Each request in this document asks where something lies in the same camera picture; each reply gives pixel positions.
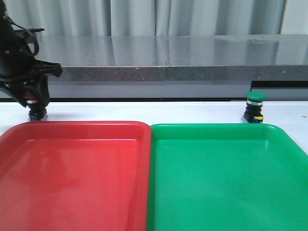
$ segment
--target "white curtain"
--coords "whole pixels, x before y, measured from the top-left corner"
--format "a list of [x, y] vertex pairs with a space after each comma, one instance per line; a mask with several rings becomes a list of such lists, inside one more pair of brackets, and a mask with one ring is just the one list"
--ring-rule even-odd
[[5, 0], [8, 14], [43, 35], [278, 34], [285, 0]]

